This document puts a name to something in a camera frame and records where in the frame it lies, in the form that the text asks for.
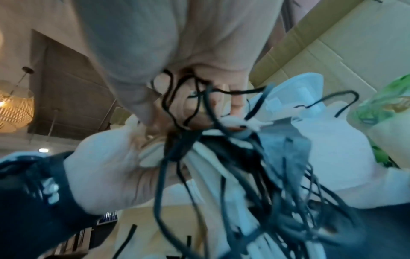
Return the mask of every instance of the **chandelier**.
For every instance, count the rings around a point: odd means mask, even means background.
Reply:
[[[25,74],[16,85],[0,80],[0,133],[14,132],[33,120],[33,93],[18,85],[27,74],[33,74],[34,71],[28,67],[23,67],[23,71]]]

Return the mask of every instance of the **ceiling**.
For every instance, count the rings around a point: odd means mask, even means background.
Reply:
[[[41,67],[30,79],[35,117],[29,133],[82,140],[108,128],[115,97],[88,58],[43,35]]]

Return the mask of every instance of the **recessed light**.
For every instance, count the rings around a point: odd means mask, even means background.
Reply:
[[[48,148],[40,148],[39,150],[38,150],[38,152],[40,152],[40,153],[48,153]]]

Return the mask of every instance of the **cardboard box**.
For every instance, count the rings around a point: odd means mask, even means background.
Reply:
[[[316,72],[323,95],[353,89],[363,101],[410,72],[409,14],[410,0],[322,0],[254,66],[250,82]]]

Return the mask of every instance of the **hand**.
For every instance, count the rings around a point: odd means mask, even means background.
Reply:
[[[144,203],[153,198],[159,168],[139,166],[145,138],[124,126],[83,140],[64,161],[71,192],[87,213],[101,215]],[[170,164],[165,186],[179,183],[175,164]]]
[[[75,0],[90,58],[123,106],[146,125],[158,109],[146,83],[164,68],[245,90],[282,0]],[[216,106],[221,94],[211,95]],[[245,96],[233,96],[239,115]]]

